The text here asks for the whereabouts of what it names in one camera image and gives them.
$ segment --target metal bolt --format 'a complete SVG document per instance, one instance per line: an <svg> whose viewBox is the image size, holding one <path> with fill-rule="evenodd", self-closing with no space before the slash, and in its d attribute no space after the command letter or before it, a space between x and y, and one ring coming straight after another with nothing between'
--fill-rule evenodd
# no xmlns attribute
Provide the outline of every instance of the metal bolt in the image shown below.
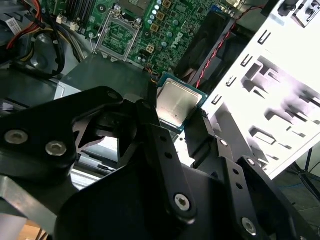
<svg viewBox="0 0 320 240"><path fill-rule="evenodd" d="M136 21L136 23L139 24L139 25L142 23L142 19L141 19L140 17L138 17L135 21Z"/></svg>
<svg viewBox="0 0 320 240"><path fill-rule="evenodd" d="M222 145L225 147L228 146L228 143L225 140L220 139L220 143L222 143Z"/></svg>
<svg viewBox="0 0 320 240"><path fill-rule="evenodd" d="M190 209L190 202L188 198L182 194L175 195L174 202L184 212Z"/></svg>
<svg viewBox="0 0 320 240"><path fill-rule="evenodd" d="M62 141L51 141L45 146L45 151L51 156L61 157L66 153L67 147Z"/></svg>
<svg viewBox="0 0 320 240"><path fill-rule="evenodd" d="M114 9L116 12L121 12L121 6L119 6L119 5L117 5L117 4L113 7L113 9Z"/></svg>
<svg viewBox="0 0 320 240"><path fill-rule="evenodd" d="M251 234L252 236L257 235L257 230L255 225L248 218L246 217L242 218L242 225L249 234Z"/></svg>
<svg viewBox="0 0 320 240"><path fill-rule="evenodd" d="M252 166L256 165L255 162L254 162L252 159L247 158L247 160L248 160L248 162L249 162Z"/></svg>
<svg viewBox="0 0 320 240"><path fill-rule="evenodd" d="M28 134L21 130L10 130L4 135L4 139L9 144L23 144L28 141Z"/></svg>
<svg viewBox="0 0 320 240"><path fill-rule="evenodd" d="M112 99L117 99L118 98L118 96L115 93L111 92L111 91L108 92L108 96L110 98L112 98Z"/></svg>

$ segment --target twisted red and black cable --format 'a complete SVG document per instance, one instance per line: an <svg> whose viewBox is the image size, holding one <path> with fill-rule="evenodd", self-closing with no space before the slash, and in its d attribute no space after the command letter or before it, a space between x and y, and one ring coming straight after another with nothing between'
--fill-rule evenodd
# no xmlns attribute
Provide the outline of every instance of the twisted red and black cable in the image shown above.
<svg viewBox="0 0 320 240"><path fill-rule="evenodd" d="M242 13L233 23L233 25L231 26L230 30L224 35L224 37L221 39L220 43L218 44L217 48L213 51L213 53L211 54L211 57L209 58L209 60L205 63L204 68L201 71L201 74L199 76L198 81L196 82L196 88L198 88L200 86L201 80L205 75L205 72L207 70L207 68L210 66L210 63L212 61L212 59L214 59L217 54L219 49L222 47L222 45L224 44L224 42L226 41L226 39L230 36L232 30L236 27L237 22L242 19L242 17L244 15L246 15L248 12L252 11L252 10L256 10L256 9L263 9L265 7L265 5L260 5L260 6L251 6L249 7L244 13Z"/></svg>

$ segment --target mounting hole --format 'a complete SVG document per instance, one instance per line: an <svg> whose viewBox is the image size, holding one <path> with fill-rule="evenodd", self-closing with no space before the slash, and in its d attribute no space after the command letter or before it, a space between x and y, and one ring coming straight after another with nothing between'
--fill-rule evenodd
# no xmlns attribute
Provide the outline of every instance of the mounting hole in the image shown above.
<svg viewBox="0 0 320 240"><path fill-rule="evenodd" d="M118 98L118 96L115 93L111 92L111 91L108 92L108 96L110 98L112 98L112 99L117 99Z"/></svg>
<svg viewBox="0 0 320 240"><path fill-rule="evenodd" d="M214 171L212 174L211 174L212 177L218 179L218 173L216 171Z"/></svg>
<svg viewBox="0 0 320 240"><path fill-rule="evenodd" d="M172 159L171 153L165 152L164 155L165 155L165 157L166 157L167 159Z"/></svg>
<svg viewBox="0 0 320 240"><path fill-rule="evenodd" d="M165 138L164 136L160 136L161 141L166 142L167 138Z"/></svg>
<svg viewBox="0 0 320 240"><path fill-rule="evenodd" d="M240 183L236 183L235 185L236 185L236 186L238 187L238 189L240 189L240 190L244 189Z"/></svg>

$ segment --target yellow wire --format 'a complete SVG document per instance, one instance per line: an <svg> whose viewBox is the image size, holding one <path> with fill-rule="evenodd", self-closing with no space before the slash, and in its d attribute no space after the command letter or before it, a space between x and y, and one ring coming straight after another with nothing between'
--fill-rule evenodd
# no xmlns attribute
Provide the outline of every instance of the yellow wire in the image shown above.
<svg viewBox="0 0 320 240"><path fill-rule="evenodd" d="M51 31L51 32L54 31L52 28L45 28L44 30ZM33 31L31 31L31 32L28 32L26 35L35 34L35 33L39 32L39 31L40 31L40 27L35 29L35 30L33 30ZM61 38L63 38L68 44L71 45L71 42L60 31L58 33L59 33ZM33 52L34 52L34 49L32 49L31 52L26 57L22 58L21 61L25 62L26 60L28 60L28 58L33 54Z"/></svg>
<svg viewBox="0 0 320 240"><path fill-rule="evenodd" d="M30 58L30 56L31 56L32 54L34 54L34 49L33 49L33 48L31 49L31 52L30 52L27 56L25 56L24 58L21 59L21 61L22 61L22 62L25 62L26 60L28 60L28 58Z"/></svg>

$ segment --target capacitor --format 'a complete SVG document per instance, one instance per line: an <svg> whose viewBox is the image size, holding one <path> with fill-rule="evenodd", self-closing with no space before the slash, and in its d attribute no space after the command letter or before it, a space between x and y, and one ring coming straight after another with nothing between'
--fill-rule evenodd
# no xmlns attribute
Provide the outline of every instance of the capacitor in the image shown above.
<svg viewBox="0 0 320 240"><path fill-rule="evenodd" d="M178 20L173 20L173 25L178 26L179 25L179 21Z"/></svg>

